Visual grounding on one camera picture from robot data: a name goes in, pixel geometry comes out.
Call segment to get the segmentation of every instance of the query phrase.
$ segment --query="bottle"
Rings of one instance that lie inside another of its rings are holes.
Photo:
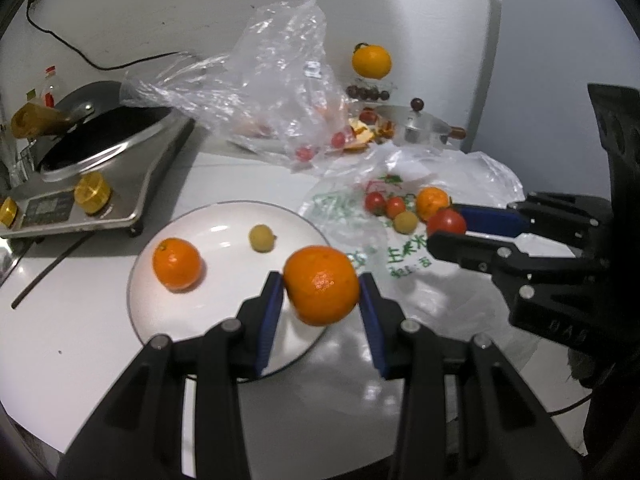
[[[45,70],[44,87],[40,92],[40,99],[46,107],[53,108],[66,95],[65,85],[56,75],[56,67],[50,66]]]

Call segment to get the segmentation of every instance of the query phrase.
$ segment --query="blue plastic part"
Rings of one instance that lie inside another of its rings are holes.
[[[529,231],[529,219],[514,209],[454,204],[466,221],[466,230],[515,238]]]
[[[270,297],[267,308],[262,318],[260,333],[258,334],[258,347],[255,359],[255,374],[260,377],[262,371],[269,364],[271,348],[276,335],[276,327],[280,319],[280,311],[282,310],[282,300],[284,299],[284,280],[282,275],[278,273],[278,279],[270,290]]]
[[[362,316],[362,323],[369,342],[373,365],[381,377],[386,377],[388,375],[388,365],[385,359],[385,339],[373,307],[371,295],[362,277],[360,277],[360,315]]]

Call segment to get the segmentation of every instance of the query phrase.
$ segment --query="cherry tomato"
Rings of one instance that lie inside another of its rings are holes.
[[[336,150],[343,149],[346,142],[347,142],[347,137],[342,132],[338,132],[331,137],[331,145]]]
[[[427,222],[427,236],[431,236],[436,231],[446,231],[448,233],[466,233],[465,218],[455,209],[446,207],[440,209]]]
[[[382,216],[386,209],[386,200],[382,193],[369,193],[364,199],[364,209],[376,216]]]
[[[314,158],[314,150],[311,148],[298,148],[296,150],[296,157],[300,162],[309,162]]]
[[[375,113],[372,108],[364,108],[364,110],[360,112],[359,119],[363,123],[371,126],[372,124],[376,124],[376,121],[378,120],[378,114]]]
[[[404,200],[402,197],[395,196],[389,199],[389,202],[386,203],[386,216],[387,218],[393,220],[400,213],[404,213],[406,211],[406,205],[404,204]]]

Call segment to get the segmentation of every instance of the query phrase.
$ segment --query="plate rim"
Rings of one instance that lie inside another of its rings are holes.
[[[288,209],[284,206],[278,205],[278,204],[274,204],[271,202],[262,202],[261,200],[223,200],[220,202],[212,202],[210,204],[206,204],[206,205],[201,205],[199,207],[196,207],[194,209],[191,209],[190,211],[187,211],[186,213],[181,214],[180,216],[177,216],[176,218],[174,218],[173,220],[171,220],[169,223],[165,224],[164,226],[162,226],[162,228],[151,237],[151,240],[153,240],[153,238],[155,238],[158,233],[162,232],[162,230],[164,230],[166,227],[168,227],[169,225],[173,224],[174,222],[177,222],[178,220],[180,220],[181,218],[184,218],[187,215],[190,215],[191,213],[194,213],[196,211],[200,211],[201,209],[206,209],[207,207],[211,207],[211,206],[215,206],[215,205],[224,205],[224,204],[238,204],[238,203],[242,203],[242,204],[246,204],[246,203],[251,203],[251,204],[260,204],[260,205],[267,205],[270,207],[275,207],[277,209],[282,209],[284,211],[287,211],[289,213],[292,213],[293,215],[297,216],[298,218],[302,219],[303,221],[305,221],[309,226],[311,226],[321,237],[322,240],[324,240],[324,242],[327,244],[328,247],[331,247],[331,244],[329,242],[329,240],[327,239],[326,236],[324,236],[324,233],[318,229],[318,227],[316,227],[316,225],[314,225],[309,219],[304,218],[300,213],[296,213],[295,211],[292,211],[291,209]],[[131,316],[131,302],[130,302],[130,296],[131,296],[131,280],[133,277],[133,271],[136,268],[136,265],[138,264],[138,261],[140,259],[140,256],[142,256],[142,253],[146,250],[146,248],[151,244],[151,240],[149,240],[144,247],[142,247],[142,249],[140,250],[140,252],[138,253],[138,255],[136,256],[135,261],[133,262],[133,265],[131,266],[131,270],[129,271],[129,277],[127,278],[127,317],[129,317],[129,324],[131,326],[131,328],[133,329],[133,332],[136,335],[136,339],[138,340],[138,342],[142,345],[142,347],[144,348],[144,346],[146,345],[146,343],[144,343],[142,341],[142,338],[140,337],[140,334],[138,333],[138,330],[136,329],[135,324],[133,323],[133,318]],[[291,361],[289,364],[283,366],[282,368],[279,368],[278,370],[274,370],[273,372],[271,372],[270,374],[267,375],[262,375],[256,379],[254,379],[254,381],[258,381],[260,379],[264,379],[266,377],[271,377],[272,375],[275,375],[283,370],[286,370],[287,368],[289,368],[291,365],[295,364],[297,361],[299,361],[300,359],[302,359],[314,346],[316,346],[316,343],[318,341],[320,341],[320,339],[322,338],[322,336],[324,335],[324,333],[326,332],[327,327],[324,327],[324,329],[322,330],[322,332],[318,335],[318,337],[315,339],[315,341],[313,341],[311,343],[311,345],[309,345],[309,348],[307,348],[304,352],[302,352],[302,354],[300,354],[298,357],[296,357],[295,359],[293,359],[293,361]]]

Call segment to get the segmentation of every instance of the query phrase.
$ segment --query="silver bolt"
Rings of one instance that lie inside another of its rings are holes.
[[[508,247],[500,247],[498,248],[497,253],[501,258],[508,258],[509,256],[511,256],[511,249]]]
[[[170,341],[171,340],[167,334],[157,334],[151,338],[151,348],[155,350],[162,350]]]
[[[531,298],[533,298],[533,295],[535,293],[536,291],[531,285],[523,285],[520,287],[519,294],[523,300],[530,300]]]
[[[420,323],[415,319],[403,319],[402,323],[400,323],[400,328],[408,334],[415,334],[420,330]]]
[[[225,332],[235,332],[236,330],[240,330],[241,326],[242,323],[240,323],[240,320],[235,317],[230,317],[222,322],[222,330]]]
[[[483,350],[485,348],[489,348],[489,346],[491,346],[492,343],[493,341],[491,341],[491,338],[483,332],[476,334],[474,336],[474,344],[476,346],[479,346]]]

